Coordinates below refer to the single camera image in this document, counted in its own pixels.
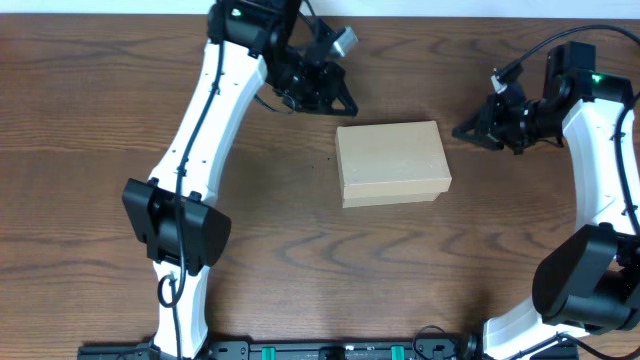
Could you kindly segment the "cardboard box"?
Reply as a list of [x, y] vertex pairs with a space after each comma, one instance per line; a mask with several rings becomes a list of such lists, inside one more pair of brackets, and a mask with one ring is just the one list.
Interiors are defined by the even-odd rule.
[[450, 188], [434, 121], [339, 127], [335, 145], [344, 208], [429, 202]]

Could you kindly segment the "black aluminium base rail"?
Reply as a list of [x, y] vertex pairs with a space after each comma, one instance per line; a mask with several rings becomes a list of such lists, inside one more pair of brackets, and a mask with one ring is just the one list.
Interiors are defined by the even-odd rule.
[[[194, 358], [203, 360], [416, 360], [416, 359], [488, 359], [479, 355], [476, 345], [465, 347], [444, 337], [419, 338], [415, 345], [404, 341], [347, 343], [249, 343], [217, 341], [205, 345]], [[122, 346], [82, 346], [78, 360], [177, 359], [161, 353], [151, 343]], [[554, 345], [532, 355], [534, 360], [578, 360], [576, 345]]]

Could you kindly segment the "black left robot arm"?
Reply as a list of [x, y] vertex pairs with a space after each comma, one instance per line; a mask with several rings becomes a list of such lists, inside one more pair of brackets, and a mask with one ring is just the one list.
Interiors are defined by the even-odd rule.
[[212, 5], [199, 80], [177, 133], [149, 177], [124, 187], [126, 214], [158, 279], [152, 359], [206, 356], [207, 281], [232, 226], [216, 207], [222, 172], [260, 89], [270, 86], [290, 113], [358, 111], [339, 63], [356, 45], [354, 30], [315, 19], [311, 40], [293, 46], [300, 8], [297, 1]]

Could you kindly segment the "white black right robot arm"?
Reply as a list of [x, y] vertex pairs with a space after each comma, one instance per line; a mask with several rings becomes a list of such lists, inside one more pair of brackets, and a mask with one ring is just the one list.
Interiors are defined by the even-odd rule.
[[573, 235], [537, 267], [530, 296], [487, 320], [483, 359], [567, 359], [584, 338], [639, 323], [639, 174], [632, 139], [637, 95], [600, 73], [594, 46], [568, 42], [547, 56], [542, 97], [526, 97], [521, 66], [494, 74], [493, 93], [455, 138], [522, 153], [567, 148], [576, 196]]

